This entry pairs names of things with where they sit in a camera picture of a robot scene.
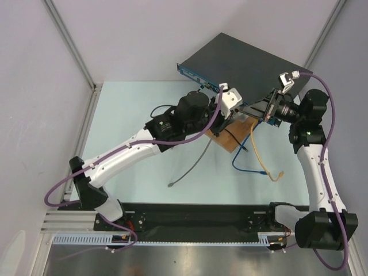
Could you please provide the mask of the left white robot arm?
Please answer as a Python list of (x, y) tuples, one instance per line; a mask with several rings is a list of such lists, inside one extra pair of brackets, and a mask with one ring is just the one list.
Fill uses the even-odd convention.
[(153, 117), (144, 128), (110, 151), (89, 160), (72, 158), (69, 165), (81, 206), (97, 211), (112, 229), (122, 229), (127, 223), (125, 211), (118, 199), (108, 195), (104, 184), (145, 158), (189, 143), (206, 131), (218, 133), (242, 102), (235, 89), (213, 98), (191, 91), (177, 105)]

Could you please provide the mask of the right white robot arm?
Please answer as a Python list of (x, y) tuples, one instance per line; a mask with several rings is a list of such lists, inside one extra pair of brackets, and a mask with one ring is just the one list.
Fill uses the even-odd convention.
[(262, 121), (275, 119), (290, 123), (289, 141), (302, 166), (309, 196), (309, 210), (302, 212), (285, 202), (272, 202), (262, 227), (271, 231), (287, 228), (294, 232), (297, 245), (314, 250), (342, 251), (358, 226), (355, 213), (349, 213), (338, 195), (329, 167), (327, 145), (331, 137), (321, 125), (330, 96), (309, 90), (299, 104), (278, 91), (239, 111)]

